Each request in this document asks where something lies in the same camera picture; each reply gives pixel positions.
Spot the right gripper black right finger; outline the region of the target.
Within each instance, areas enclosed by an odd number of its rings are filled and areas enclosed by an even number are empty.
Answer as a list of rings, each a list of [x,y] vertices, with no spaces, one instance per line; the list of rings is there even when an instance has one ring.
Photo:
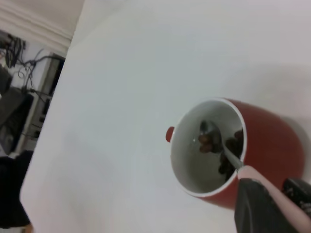
[[[311,214],[311,185],[302,179],[287,178],[282,185],[282,193],[305,214]]]

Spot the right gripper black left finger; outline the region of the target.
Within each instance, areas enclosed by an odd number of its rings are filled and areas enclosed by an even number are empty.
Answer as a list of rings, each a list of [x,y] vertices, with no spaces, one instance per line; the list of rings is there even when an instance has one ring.
[[[258,181],[239,180],[234,220],[238,233],[296,233],[297,230]]]

